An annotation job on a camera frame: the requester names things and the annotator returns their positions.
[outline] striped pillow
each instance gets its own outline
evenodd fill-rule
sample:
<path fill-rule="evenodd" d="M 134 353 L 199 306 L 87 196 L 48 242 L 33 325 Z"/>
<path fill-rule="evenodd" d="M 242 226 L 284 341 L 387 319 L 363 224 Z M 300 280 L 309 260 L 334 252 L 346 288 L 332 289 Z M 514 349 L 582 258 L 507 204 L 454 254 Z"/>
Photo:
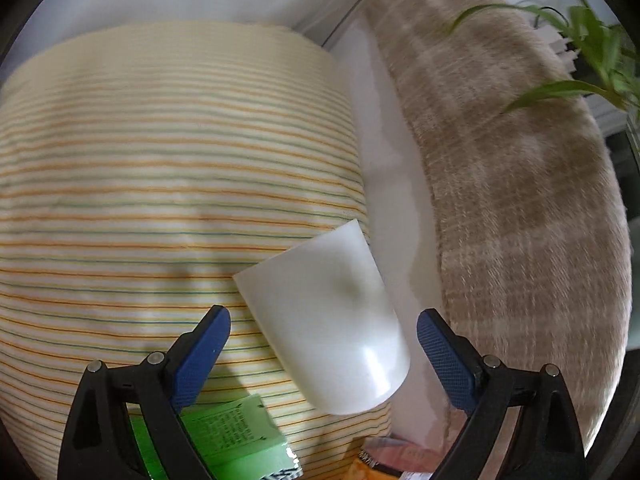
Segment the striped pillow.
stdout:
<path fill-rule="evenodd" d="M 139 362 L 213 303 L 232 313 L 203 404 L 261 394 L 307 479 L 337 479 L 388 405 L 318 413 L 231 276 L 357 218 L 350 105 L 330 56 L 284 28 L 128 25 L 54 47 L 0 102 L 0 415 L 53 479 L 87 362 Z"/>

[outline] plush cushion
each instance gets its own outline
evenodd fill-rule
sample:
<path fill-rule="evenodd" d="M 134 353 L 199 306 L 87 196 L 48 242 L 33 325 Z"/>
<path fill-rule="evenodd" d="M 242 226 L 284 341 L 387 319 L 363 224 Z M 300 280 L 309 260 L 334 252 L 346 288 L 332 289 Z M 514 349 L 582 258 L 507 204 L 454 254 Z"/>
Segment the plush cushion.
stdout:
<path fill-rule="evenodd" d="M 568 77 L 519 13 L 488 11 L 443 33 L 465 9 L 499 1 L 363 0 L 359 9 L 430 184 L 444 317 L 510 367 L 555 363 L 588 450 L 626 351 L 625 209 L 582 99 L 502 113 L 528 89 Z M 516 413 L 506 417 L 484 478 L 498 471 Z M 451 415 L 449 441 L 466 421 Z"/>
<path fill-rule="evenodd" d="M 0 101 L 0 415 L 53 479 L 86 364 L 167 349 L 214 303 L 228 345 L 198 400 L 259 393 L 305 478 L 339 478 L 388 404 L 318 413 L 231 276 L 357 218 L 350 105 L 330 56 L 279 27 L 127 25 L 19 68 Z"/>

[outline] orange package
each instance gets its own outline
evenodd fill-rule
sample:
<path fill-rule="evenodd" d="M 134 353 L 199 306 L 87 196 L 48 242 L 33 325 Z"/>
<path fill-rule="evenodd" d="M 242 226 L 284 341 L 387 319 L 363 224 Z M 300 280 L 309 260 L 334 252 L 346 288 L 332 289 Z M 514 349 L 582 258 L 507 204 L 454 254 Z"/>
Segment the orange package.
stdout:
<path fill-rule="evenodd" d="M 427 480 L 440 453 L 394 438 L 368 438 L 342 480 Z"/>

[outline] packaging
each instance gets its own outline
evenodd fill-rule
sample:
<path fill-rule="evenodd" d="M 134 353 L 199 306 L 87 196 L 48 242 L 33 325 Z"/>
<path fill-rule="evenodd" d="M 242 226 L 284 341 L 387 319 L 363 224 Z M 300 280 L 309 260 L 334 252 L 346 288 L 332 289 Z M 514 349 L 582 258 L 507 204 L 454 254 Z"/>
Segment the packaging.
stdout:
<path fill-rule="evenodd" d="M 300 461 L 276 426 L 260 396 L 180 415 L 193 445 L 218 480 L 295 480 Z M 141 416 L 132 416 L 140 454 L 152 480 L 166 480 Z"/>
<path fill-rule="evenodd" d="M 342 480 L 428 480 L 442 457 L 394 438 L 368 438 Z"/>

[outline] metal screw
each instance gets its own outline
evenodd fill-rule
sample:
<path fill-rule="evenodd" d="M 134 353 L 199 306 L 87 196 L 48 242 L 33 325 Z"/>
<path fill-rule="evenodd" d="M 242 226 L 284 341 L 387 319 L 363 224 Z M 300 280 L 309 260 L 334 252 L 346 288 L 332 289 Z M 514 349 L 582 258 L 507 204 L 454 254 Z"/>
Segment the metal screw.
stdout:
<path fill-rule="evenodd" d="M 556 365 L 545 365 L 545 372 L 552 377 L 558 377 L 558 375 L 560 375 L 560 368 Z"/>
<path fill-rule="evenodd" d="M 484 361 L 484 364 L 486 364 L 489 368 L 497 368 L 502 364 L 502 361 L 500 361 L 499 358 L 491 354 L 485 355 L 482 360 Z"/>
<path fill-rule="evenodd" d="M 87 366 L 86 369 L 88 371 L 90 371 L 91 373 L 97 372 L 100 368 L 102 368 L 102 361 L 91 361 Z"/>
<path fill-rule="evenodd" d="M 150 365 L 159 365 L 164 361 L 164 354 L 162 352 L 153 352 L 146 356 L 146 362 Z"/>

